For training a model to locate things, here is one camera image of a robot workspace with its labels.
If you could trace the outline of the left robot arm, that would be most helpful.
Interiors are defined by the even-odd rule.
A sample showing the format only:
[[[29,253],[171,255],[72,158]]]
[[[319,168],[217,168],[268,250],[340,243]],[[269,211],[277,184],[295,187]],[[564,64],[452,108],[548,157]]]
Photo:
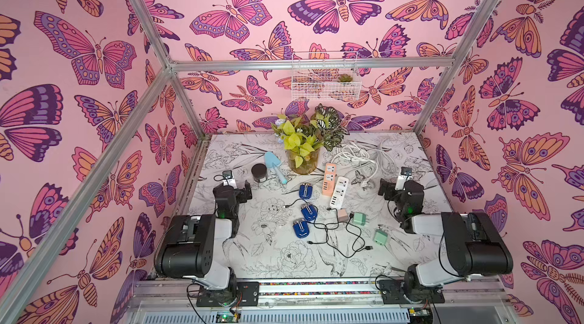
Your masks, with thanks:
[[[156,273],[197,284],[198,307],[255,307],[259,284],[239,281],[223,250],[224,242],[239,231],[240,204],[252,199],[251,186],[249,182],[242,188],[220,184],[213,196],[214,213],[171,219],[155,257]]]

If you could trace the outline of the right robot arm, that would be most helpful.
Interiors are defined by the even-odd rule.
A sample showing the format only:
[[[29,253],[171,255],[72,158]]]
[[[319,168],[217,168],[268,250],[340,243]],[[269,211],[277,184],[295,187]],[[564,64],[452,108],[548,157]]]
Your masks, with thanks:
[[[400,186],[381,179],[378,195],[395,203],[392,214],[405,233],[440,239],[436,259],[410,265],[401,279],[386,276],[380,279],[378,286],[389,303],[442,304],[441,290],[447,284],[476,275],[512,272],[511,252],[487,213],[425,214],[424,187],[413,180]]]

